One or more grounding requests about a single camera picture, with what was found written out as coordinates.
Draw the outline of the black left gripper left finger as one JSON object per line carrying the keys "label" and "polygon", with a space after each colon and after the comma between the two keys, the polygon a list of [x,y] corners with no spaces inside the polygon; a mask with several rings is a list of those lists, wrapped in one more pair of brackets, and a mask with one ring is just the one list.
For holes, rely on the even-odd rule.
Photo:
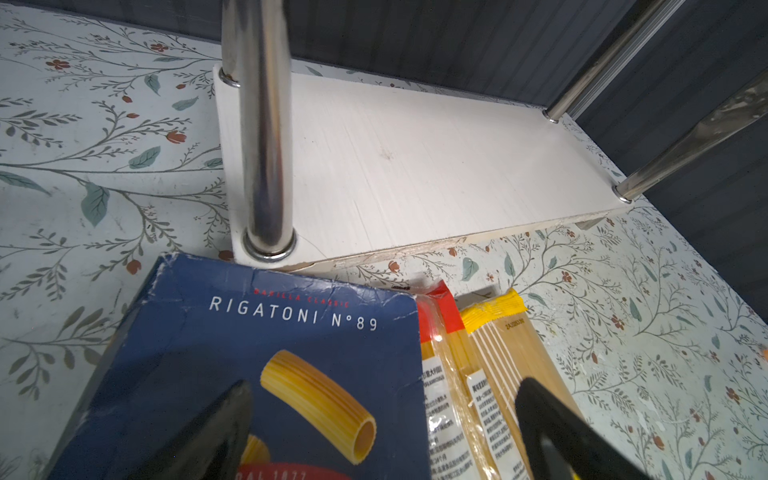
{"label": "black left gripper left finger", "polygon": [[130,479],[233,479],[253,417],[253,394],[240,380],[209,404]]}

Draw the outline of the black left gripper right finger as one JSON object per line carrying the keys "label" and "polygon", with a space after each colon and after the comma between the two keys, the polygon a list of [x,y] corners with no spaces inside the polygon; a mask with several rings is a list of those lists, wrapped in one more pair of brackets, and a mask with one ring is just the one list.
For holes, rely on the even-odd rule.
{"label": "black left gripper right finger", "polygon": [[646,479],[536,379],[524,379],[515,399],[534,479]]}

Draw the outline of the red spaghetti bag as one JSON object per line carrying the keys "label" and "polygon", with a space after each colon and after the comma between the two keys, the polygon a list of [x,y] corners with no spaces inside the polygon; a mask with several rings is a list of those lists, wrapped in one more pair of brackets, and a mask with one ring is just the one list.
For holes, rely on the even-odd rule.
{"label": "red spaghetti bag", "polygon": [[479,366],[455,299],[444,281],[416,294],[430,477],[498,479],[467,387]]}

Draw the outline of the white two-tier shelf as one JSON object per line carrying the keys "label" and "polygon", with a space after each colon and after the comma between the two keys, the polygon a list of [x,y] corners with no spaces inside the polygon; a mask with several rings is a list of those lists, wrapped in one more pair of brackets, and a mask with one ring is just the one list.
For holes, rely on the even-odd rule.
{"label": "white two-tier shelf", "polygon": [[612,180],[567,109],[295,74],[280,1],[227,1],[215,98],[236,262],[296,271],[376,262],[562,223],[589,228],[765,116],[756,76],[659,157]]}

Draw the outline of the yellow Pastatime spaghetti bag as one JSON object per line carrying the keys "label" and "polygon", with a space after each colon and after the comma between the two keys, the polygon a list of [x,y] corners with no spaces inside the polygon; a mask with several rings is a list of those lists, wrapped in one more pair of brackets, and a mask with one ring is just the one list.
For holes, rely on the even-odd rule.
{"label": "yellow Pastatime spaghetti bag", "polygon": [[515,291],[476,303],[460,315],[480,366],[466,376],[486,441],[503,479],[530,479],[515,400],[522,381],[534,378],[580,415],[557,367]]}

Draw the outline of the blue rigatoni pasta box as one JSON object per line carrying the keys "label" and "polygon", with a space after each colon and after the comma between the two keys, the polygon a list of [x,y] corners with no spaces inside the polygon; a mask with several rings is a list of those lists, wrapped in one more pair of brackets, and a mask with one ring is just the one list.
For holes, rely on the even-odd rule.
{"label": "blue rigatoni pasta box", "polygon": [[233,479],[429,477],[413,296],[188,254],[158,259],[45,475],[130,479],[240,380]]}

